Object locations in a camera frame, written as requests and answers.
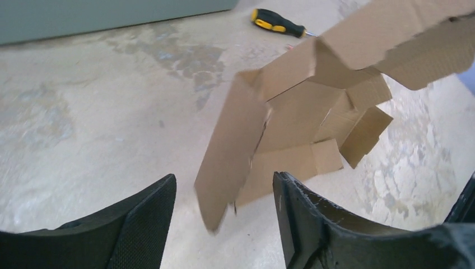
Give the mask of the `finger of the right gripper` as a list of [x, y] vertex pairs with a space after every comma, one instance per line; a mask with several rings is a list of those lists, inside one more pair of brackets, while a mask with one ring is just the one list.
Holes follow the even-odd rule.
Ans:
[[465, 185], [444, 222], [474, 224], [474, 174]]

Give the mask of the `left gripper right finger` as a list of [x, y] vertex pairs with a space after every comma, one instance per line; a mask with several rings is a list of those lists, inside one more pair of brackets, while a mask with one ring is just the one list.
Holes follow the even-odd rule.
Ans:
[[443, 222], [418, 231], [355, 215], [287, 172], [273, 176], [287, 268], [473, 268], [474, 224]]

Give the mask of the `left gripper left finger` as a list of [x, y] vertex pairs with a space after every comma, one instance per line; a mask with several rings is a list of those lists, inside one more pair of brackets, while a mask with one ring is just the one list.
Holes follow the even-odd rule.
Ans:
[[176, 198], [168, 174], [56, 229], [1, 232], [1, 268], [160, 268]]

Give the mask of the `brown cardboard box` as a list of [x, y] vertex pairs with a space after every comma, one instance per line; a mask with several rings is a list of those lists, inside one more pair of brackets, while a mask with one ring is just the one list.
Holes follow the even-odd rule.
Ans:
[[474, 61], [473, 1], [370, 1], [260, 69], [235, 74], [195, 180], [204, 225], [272, 192], [355, 168], [391, 116], [385, 77], [420, 90]]

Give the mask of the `black yellow screwdriver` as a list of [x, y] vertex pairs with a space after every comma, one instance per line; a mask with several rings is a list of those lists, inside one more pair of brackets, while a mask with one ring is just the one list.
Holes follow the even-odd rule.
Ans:
[[277, 12], [263, 8], [256, 8], [252, 11], [251, 21], [255, 26], [274, 33], [296, 38], [316, 36], [309, 32], [304, 26], [293, 23]]

